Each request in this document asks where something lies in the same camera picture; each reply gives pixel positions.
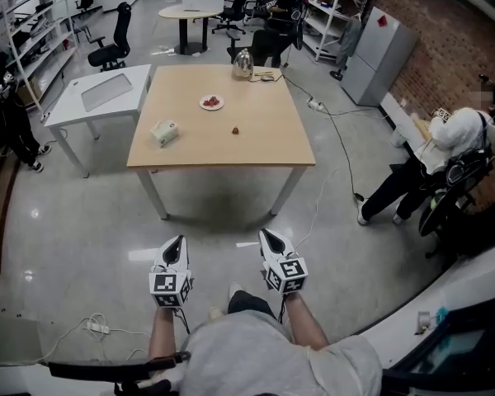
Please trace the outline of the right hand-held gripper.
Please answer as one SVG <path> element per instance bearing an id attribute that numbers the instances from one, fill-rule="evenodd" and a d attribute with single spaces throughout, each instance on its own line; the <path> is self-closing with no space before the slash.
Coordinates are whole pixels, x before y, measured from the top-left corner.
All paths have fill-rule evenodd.
<path id="1" fill-rule="evenodd" d="M 309 272 L 303 257 L 295 253 L 291 241 L 271 229 L 258 233 L 264 262 L 263 276 L 269 289 L 288 295 L 304 288 Z"/>

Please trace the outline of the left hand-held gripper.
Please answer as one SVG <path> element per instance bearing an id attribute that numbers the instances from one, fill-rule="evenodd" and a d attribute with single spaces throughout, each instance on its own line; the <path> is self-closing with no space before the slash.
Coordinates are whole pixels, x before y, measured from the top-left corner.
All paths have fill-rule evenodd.
<path id="1" fill-rule="evenodd" d="M 149 292 L 160 308 L 181 308 L 193 289 L 186 237 L 178 235 L 157 251 L 148 276 Z"/>

